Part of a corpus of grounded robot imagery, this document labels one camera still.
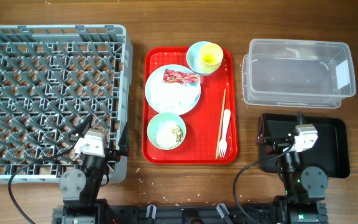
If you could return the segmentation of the clear plastic bin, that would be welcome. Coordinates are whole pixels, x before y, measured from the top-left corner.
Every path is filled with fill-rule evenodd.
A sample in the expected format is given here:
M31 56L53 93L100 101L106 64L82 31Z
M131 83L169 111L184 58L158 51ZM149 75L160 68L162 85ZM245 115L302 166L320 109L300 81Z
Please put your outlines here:
M356 93L344 42L253 39L242 63L248 105L336 109Z

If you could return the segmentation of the large light blue plate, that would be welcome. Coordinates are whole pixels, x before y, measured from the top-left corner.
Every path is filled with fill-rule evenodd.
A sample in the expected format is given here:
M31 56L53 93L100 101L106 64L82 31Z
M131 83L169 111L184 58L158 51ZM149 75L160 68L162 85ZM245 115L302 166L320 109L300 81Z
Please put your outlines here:
M164 65L147 78L145 84L145 98L148 104L158 113L174 113L183 115L192 110L201 96L200 83L164 83L165 71L191 73L189 68L182 65Z

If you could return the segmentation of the green bowl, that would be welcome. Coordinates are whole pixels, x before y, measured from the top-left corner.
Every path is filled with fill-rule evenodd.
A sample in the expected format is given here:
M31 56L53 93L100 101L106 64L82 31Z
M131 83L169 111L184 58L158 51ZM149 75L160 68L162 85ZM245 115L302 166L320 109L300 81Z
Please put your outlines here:
M147 137L148 137L148 140L152 143L153 146L157 147L158 149L161 149L161 150L165 150L165 151L169 151L169 150L172 150L172 149L162 149L162 148L159 148L157 146L157 143L155 142L155 139L154 139L154 135L156 133L156 130L157 130L157 126L162 123L162 122L165 122L165 121L174 121L176 122L177 125L179 125L179 127L182 128L183 130L183 137L181 139L181 142L179 143L179 145L184 141L185 139L185 136L186 136L186 124L185 122L182 120L182 118L179 116L179 115L176 115L176 114L173 114L173 113L159 113L157 115L155 115L149 122L148 126L147 126Z

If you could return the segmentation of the red snack wrapper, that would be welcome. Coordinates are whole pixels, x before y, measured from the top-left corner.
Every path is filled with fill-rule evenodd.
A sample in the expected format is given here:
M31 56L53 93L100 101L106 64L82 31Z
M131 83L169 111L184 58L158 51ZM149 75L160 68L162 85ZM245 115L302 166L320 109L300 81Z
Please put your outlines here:
M197 73L180 72L177 70L166 69L163 74L164 83L184 84L202 84L204 77Z

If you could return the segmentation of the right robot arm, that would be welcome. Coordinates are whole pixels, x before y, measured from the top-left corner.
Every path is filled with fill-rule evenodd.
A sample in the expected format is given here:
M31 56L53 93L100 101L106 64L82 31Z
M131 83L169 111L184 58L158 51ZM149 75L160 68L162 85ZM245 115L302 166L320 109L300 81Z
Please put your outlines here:
M318 132L312 124L299 124L284 138L273 138L266 124L259 124L256 144L265 146L271 159L278 159L286 195L273 201L275 223L328 222L327 173L318 166L307 166L301 156L316 143Z

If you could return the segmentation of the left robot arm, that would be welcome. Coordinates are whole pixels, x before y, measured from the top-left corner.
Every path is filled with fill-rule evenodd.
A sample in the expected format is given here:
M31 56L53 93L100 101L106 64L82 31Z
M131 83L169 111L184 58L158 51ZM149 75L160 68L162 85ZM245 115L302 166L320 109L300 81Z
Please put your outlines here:
M106 146L105 135L97 129L77 131L70 140L75 142L75 151L85 158L79 169L70 169L60 178L63 208L53 211L52 223L119 223L107 200L97 196L107 174L108 161L119 162L121 157L129 155L127 126L119 139L119 149L112 152Z

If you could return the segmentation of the black plastic tray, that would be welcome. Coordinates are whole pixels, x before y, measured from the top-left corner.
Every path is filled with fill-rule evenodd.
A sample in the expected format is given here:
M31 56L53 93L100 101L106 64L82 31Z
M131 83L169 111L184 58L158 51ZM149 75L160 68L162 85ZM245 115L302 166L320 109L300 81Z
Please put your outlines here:
M347 130L345 122L338 118L304 116L305 123L313 124L318 132L314 146L303 153L306 165L320 166L329 177L346 178L350 174ZM259 157L268 158L270 148L264 142L286 138L298 125L296 115L264 113L259 118L257 145Z

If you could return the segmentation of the white rice food waste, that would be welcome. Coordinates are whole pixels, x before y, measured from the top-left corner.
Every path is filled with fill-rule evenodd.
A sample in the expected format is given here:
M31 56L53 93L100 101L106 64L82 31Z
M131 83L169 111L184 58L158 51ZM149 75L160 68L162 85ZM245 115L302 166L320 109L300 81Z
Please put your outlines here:
M157 146L162 149L177 147L183 137L183 130L174 121L165 121L157 126L154 135Z

